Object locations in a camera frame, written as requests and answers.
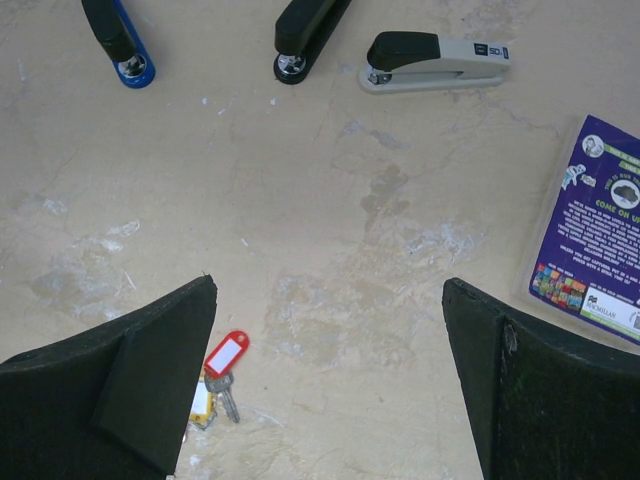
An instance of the black stapler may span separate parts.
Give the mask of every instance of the black stapler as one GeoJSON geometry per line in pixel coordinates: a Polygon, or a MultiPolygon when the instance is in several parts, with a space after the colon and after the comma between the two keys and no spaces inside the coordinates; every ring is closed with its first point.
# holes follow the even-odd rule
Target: black stapler
{"type": "Polygon", "coordinates": [[[273,63],[276,78],[287,85],[302,82],[351,0],[292,0],[276,22],[273,63]]]}

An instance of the black foam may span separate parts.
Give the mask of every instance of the black foam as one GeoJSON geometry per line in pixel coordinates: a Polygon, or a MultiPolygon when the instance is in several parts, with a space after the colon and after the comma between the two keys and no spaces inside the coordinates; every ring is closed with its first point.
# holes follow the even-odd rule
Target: black foam
{"type": "Polygon", "coordinates": [[[443,306],[485,479],[637,478],[640,357],[459,279],[443,306]]]}
{"type": "Polygon", "coordinates": [[[164,480],[173,473],[216,296],[211,277],[201,277],[0,364],[2,478],[164,480]]]}

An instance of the gray stapler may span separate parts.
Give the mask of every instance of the gray stapler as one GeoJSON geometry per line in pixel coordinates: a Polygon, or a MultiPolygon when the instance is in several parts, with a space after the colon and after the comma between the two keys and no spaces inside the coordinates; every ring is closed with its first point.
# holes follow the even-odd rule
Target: gray stapler
{"type": "Polygon", "coordinates": [[[374,94],[492,87],[511,66],[504,45],[421,32],[382,32],[367,61],[358,80],[374,94]]]}

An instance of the key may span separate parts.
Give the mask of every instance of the key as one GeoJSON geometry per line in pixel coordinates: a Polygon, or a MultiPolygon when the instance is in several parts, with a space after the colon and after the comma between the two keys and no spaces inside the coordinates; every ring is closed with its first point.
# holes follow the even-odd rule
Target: key
{"type": "Polygon", "coordinates": [[[207,386],[207,390],[211,393],[215,393],[216,396],[222,400],[222,406],[227,417],[233,423],[240,423],[240,413],[236,402],[231,396],[231,385],[233,385],[233,373],[229,372],[224,377],[211,378],[209,375],[205,375],[204,383],[207,386]]]}

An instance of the marble floor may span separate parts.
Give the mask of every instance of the marble floor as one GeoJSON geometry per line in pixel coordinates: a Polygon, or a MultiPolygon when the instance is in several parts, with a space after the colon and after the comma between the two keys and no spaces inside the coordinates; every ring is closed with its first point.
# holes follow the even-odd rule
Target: marble floor
{"type": "MultiPolygon", "coordinates": [[[[509,301],[576,116],[640,134],[635,0],[353,0],[308,79],[288,0],[125,0],[158,75],[118,81],[78,0],[0,2],[0,360],[210,273],[239,425],[178,479],[481,478],[440,298],[509,301]],[[383,30],[506,42],[498,88],[371,96],[383,30]]],[[[589,338],[631,344],[525,310],[589,338]]]]}

